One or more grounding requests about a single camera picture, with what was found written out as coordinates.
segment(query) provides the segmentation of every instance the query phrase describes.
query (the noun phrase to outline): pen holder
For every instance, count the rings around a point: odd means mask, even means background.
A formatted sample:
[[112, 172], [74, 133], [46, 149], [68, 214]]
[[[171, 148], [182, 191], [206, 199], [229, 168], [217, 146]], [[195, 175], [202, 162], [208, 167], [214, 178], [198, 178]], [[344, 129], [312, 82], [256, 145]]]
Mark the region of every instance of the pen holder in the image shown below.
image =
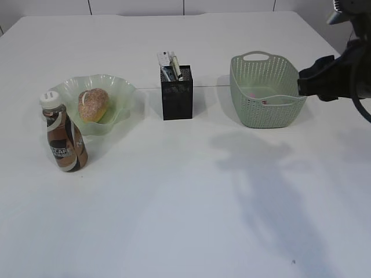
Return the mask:
[[161, 95], [164, 120], [192, 119], [193, 79], [190, 65], [181, 65], [183, 81], [167, 81], [162, 71]]

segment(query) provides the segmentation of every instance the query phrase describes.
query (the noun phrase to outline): green glass bowl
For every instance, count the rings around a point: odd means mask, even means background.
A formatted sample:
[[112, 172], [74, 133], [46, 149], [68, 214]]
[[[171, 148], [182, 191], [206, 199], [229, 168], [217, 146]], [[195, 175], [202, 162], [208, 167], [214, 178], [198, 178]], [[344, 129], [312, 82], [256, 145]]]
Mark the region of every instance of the green glass bowl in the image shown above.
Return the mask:
[[[107, 112], [98, 123], [84, 123], [78, 112], [79, 95], [90, 89], [101, 88], [110, 96]], [[131, 99], [135, 87], [126, 80], [107, 74], [73, 77], [51, 88], [62, 97], [67, 113], [83, 135], [103, 135], [114, 125], [130, 117]]]

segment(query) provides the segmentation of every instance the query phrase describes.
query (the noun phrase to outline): plastic bottle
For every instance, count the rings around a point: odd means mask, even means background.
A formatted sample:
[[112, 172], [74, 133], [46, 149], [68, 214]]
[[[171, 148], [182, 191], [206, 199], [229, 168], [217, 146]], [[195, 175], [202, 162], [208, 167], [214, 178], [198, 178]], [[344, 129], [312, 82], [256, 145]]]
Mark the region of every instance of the plastic bottle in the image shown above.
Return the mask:
[[57, 92], [40, 96], [42, 113], [46, 118], [50, 149], [62, 171], [77, 171], [86, 164], [88, 153], [79, 128], [67, 115], [66, 106]]

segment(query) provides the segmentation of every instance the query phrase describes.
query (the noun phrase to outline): brown label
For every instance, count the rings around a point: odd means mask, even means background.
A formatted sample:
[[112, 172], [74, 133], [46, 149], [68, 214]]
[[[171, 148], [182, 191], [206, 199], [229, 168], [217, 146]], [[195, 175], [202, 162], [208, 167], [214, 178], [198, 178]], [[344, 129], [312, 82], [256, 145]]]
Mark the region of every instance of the brown label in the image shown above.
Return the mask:
[[79, 129], [70, 120], [65, 110], [45, 116], [50, 149], [59, 167], [63, 171], [79, 170], [88, 160]]

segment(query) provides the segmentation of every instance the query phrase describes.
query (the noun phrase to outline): bread roll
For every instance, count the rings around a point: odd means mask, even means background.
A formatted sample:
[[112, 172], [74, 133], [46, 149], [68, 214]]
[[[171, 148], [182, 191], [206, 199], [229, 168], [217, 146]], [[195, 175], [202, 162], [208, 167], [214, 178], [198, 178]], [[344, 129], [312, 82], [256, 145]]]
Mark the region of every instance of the bread roll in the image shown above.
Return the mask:
[[84, 122], [98, 122], [108, 108], [110, 97], [103, 89], [95, 88], [79, 95], [79, 114]]

